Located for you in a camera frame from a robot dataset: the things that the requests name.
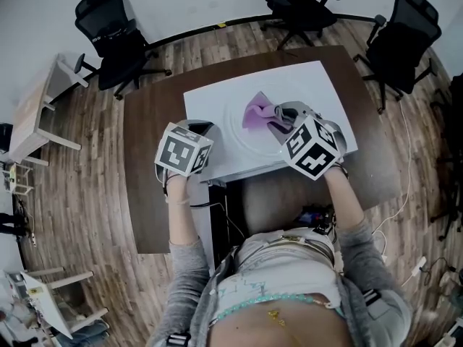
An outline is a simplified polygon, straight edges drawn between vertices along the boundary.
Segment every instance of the pink cloth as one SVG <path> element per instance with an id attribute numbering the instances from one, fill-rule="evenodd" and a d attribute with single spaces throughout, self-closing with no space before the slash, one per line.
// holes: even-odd
<path id="1" fill-rule="evenodd" d="M 276 122 L 288 128 L 289 125 L 277 117 L 276 107 L 262 91 L 259 91 L 246 106 L 242 122 L 243 129 L 260 129 L 267 127 L 268 122 Z"/>

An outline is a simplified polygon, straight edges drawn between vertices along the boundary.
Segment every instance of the white paper sheet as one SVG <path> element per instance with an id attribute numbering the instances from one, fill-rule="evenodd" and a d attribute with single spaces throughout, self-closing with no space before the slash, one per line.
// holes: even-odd
<path id="1" fill-rule="evenodd" d="M 188 119 L 213 122 L 218 128 L 208 137 L 214 140 L 202 181 L 241 174 L 252 176 L 282 168 L 280 144 L 267 130 L 250 132 L 241 128 L 246 105 L 259 92 L 274 104 L 302 101 L 324 119 L 336 122 L 346 138 L 347 152 L 357 150 L 341 101 L 319 61 L 269 69 L 200 87 L 184 94 Z"/>

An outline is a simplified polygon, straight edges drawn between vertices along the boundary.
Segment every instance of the wrist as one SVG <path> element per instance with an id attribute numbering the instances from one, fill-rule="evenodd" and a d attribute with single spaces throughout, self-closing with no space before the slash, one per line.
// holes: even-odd
<path id="1" fill-rule="evenodd" d="M 325 173 L 325 180 L 328 183 L 336 182 L 339 179 L 346 179 L 346 175 L 338 166 L 330 167 Z"/>
<path id="2" fill-rule="evenodd" d="M 171 198 L 184 199 L 187 196 L 188 179 L 184 176 L 176 175 L 167 181 L 167 194 Z"/>

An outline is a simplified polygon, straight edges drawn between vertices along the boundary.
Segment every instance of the dark wooden table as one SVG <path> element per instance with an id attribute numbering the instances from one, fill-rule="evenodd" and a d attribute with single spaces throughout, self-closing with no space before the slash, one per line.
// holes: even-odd
<path id="1" fill-rule="evenodd" d="M 343 46 L 319 46 L 257 54 L 166 78 L 130 93 L 124 105 L 125 176 L 130 217 L 139 253 L 169 251 L 167 208 L 154 158 L 166 125 L 186 118 L 183 94 L 214 82 L 306 61 L 321 61 L 330 77 L 359 150 L 345 158 L 364 209 L 400 194 L 389 141 L 376 107 Z"/>

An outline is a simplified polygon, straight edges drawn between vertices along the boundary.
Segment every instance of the sleeve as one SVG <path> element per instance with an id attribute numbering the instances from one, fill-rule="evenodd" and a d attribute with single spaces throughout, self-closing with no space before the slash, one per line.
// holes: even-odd
<path id="1" fill-rule="evenodd" d="M 338 229 L 337 234 L 344 262 L 344 276 L 361 292 L 385 289 L 401 293 L 375 248 L 370 225 L 365 220 L 354 228 Z"/>
<path id="2" fill-rule="evenodd" d="M 405 301 L 394 291 L 370 291 L 364 297 L 374 345 L 401 346 L 412 324 L 412 313 Z"/>
<path id="3" fill-rule="evenodd" d="M 174 280 L 160 324 L 146 346 L 163 345 L 174 333 L 190 329 L 201 294 L 209 281 L 209 268 L 201 240 L 188 246 L 170 244 Z"/>

